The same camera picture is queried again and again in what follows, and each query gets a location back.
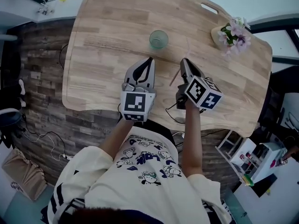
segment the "vase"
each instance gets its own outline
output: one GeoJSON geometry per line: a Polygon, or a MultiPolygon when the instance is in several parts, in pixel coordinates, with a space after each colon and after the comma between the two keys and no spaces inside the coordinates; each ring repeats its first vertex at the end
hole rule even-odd
{"type": "Polygon", "coordinates": [[[224,45],[223,42],[220,42],[219,41],[219,34],[218,32],[223,28],[224,26],[221,26],[221,27],[216,27],[216,28],[213,28],[211,30],[211,37],[212,37],[212,40],[213,42],[216,44],[216,46],[220,49],[220,50],[225,50],[226,49],[226,45],[224,45]]]}

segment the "dark wood floor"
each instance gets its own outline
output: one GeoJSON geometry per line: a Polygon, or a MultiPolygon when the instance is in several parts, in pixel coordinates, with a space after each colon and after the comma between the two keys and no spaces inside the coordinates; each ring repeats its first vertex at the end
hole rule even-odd
{"type": "MultiPolygon", "coordinates": [[[[62,104],[63,69],[58,59],[61,48],[69,41],[73,23],[74,20],[32,23],[9,30],[10,34],[17,35],[22,42],[15,45],[5,43],[2,59],[2,63],[5,61],[6,65],[9,65],[12,52],[20,52],[20,77],[25,83],[25,99],[28,104],[22,111],[27,116],[28,128],[38,134],[48,131],[59,134],[65,142],[68,155],[75,155],[86,146],[99,146],[119,118],[117,111],[78,112],[67,109],[62,104]]],[[[61,54],[62,64],[65,53],[66,48],[61,54]]],[[[205,130],[202,135],[214,131],[217,130],[205,130]]],[[[224,130],[202,138],[204,174],[207,178],[221,183],[222,196],[226,188],[233,188],[238,182],[232,168],[214,148],[227,132],[224,130]]],[[[37,138],[35,134],[25,134],[32,140],[37,138]]],[[[63,144],[56,135],[49,135],[56,145],[53,156],[58,159],[59,154],[64,152],[63,144]]],[[[37,142],[31,142],[23,135],[20,139],[14,138],[14,141],[27,158],[44,170],[46,180],[54,185],[67,161],[61,158],[58,162],[51,157],[51,140],[46,136],[37,142]]],[[[182,141],[180,135],[175,136],[175,141],[177,144],[182,141]]]]}

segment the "beige bag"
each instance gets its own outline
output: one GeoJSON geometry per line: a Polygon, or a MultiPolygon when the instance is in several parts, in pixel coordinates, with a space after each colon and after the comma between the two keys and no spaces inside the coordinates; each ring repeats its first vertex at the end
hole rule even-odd
{"type": "Polygon", "coordinates": [[[4,160],[2,169],[12,179],[11,187],[32,201],[35,201],[47,187],[43,170],[26,159],[17,148],[4,160]]]}

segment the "t-shirt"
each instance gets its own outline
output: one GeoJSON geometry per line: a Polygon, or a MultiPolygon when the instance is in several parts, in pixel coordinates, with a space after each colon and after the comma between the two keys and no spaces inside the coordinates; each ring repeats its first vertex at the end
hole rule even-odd
{"type": "Polygon", "coordinates": [[[176,147],[164,136],[132,127],[113,160],[86,147],[62,171],[48,206],[52,223],[63,203],[83,198],[88,208],[135,210],[157,223],[210,223],[203,202],[222,223],[231,221],[220,201],[220,183],[184,176],[176,147]]]}

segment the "t-shirt sleeve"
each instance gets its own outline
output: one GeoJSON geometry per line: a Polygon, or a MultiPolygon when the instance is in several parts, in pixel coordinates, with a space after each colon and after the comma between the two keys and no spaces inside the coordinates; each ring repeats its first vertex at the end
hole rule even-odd
{"type": "Polygon", "coordinates": [[[221,223],[230,223],[231,217],[220,201],[220,183],[207,179],[202,174],[194,174],[187,179],[201,200],[213,207],[221,223]]]}
{"type": "Polygon", "coordinates": [[[84,198],[90,187],[112,164],[112,157],[98,147],[89,146],[78,152],[65,166],[55,185],[48,206],[48,219],[54,217],[63,203],[84,198]]]}

